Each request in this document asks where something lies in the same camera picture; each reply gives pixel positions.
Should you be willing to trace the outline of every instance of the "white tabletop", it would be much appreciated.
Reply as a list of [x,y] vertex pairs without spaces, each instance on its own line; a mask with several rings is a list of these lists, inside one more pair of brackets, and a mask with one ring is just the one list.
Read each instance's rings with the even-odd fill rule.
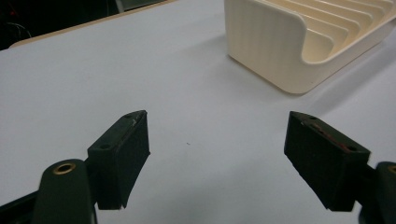
[[148,111],[151,155],[105,223],[358,223],[326,211],[283,153],[291,110],[396,161],[396,32],[305,95],[227,56],[221,0],[179,0],[0,52],[0,204],[123,114]]

